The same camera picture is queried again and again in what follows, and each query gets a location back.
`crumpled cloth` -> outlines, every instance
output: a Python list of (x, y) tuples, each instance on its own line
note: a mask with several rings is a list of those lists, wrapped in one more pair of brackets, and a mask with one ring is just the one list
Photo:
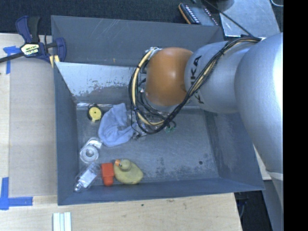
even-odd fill
[(120, 103), (103, 115), (98, 136), (105, 146), (112, 147), (126, 143), (133, 136), (134, 129), (127, 125), (126, 112), (125, 104)]

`black floor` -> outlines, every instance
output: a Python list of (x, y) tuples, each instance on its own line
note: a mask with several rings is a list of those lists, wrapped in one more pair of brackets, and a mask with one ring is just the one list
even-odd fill
[[(207, 0), (217, 6), (217, 0)], [(16, 33), (15, 21), (24, 15), (38, 15), (38, 33), (51, 35), (51, 15), (112, 18), (125, 20), (185, 23), (178, 10), (190, 0), (0, 0), (0, 32)], [(220, 22), (218, 11), (204, 4)], [(283, 31), (283, 8), (273, 6)], [(262, 192), (236, 193), (243, 231), (272, 231)]]

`table surface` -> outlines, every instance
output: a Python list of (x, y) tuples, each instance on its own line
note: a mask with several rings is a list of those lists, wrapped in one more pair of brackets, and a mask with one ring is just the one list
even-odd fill
[[(0, 34), (0, 47), (20, 46), (23, 39), (17, 34)], [(6, 53), (0, 51), (0, 58)], [(29, 64), (31, 59), (20, 58), (13, 60), (14, 65)], [(11, 177), (22, 172), (20, 168), (10, 167), (10, 108), (11, 75), (6, 74), (6, 63), (0, 64), (0, 184), (1, 178)], [(31, 107), (20, 106), (20, 112)], [(268, 176), (261, 173), (263, 179)], [(49, 171), (54, 174), (56, 168)], [(48, 181), (37, 180), (37, 186)], [(224, 230), (241, 231), (241, 222), (233, 193), (215, 194), (185, 198), (169, 198), (146, 201), (112, 202), (87, 205), (58, 206), (55, 194), (34, 194), (33, 206), (10, 207), (7, 211), (0, 210), (0, 230), (34, 231), (51, 230), (53, 213), (71, 212), (72, 230)]]

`bin floor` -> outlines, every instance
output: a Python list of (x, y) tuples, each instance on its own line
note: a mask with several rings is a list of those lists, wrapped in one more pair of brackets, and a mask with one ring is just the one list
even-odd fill
[[(174, 119), (177, 127), (173, 132), (162, 130), (118, 146), (103, 145), (97, 162), (108, 163), (127, 158), (143, 171), (143, 182), (216, 178), (218, 170), (205, 116), (206, 112), (200, 109), (183, 109)], [(91, 122), (87, 110), (78, 108), (77, 124), (81, 149), (89, 138), (98, 137), (100, 123)]]

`yellow rubber duck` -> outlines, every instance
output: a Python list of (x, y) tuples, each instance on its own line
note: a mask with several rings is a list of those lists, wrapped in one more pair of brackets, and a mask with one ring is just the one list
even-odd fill
[(117, 159), (114, 164), (115, 178), (123, 184), (137, 184), (143, 178), (143, 172), (128, 159)]

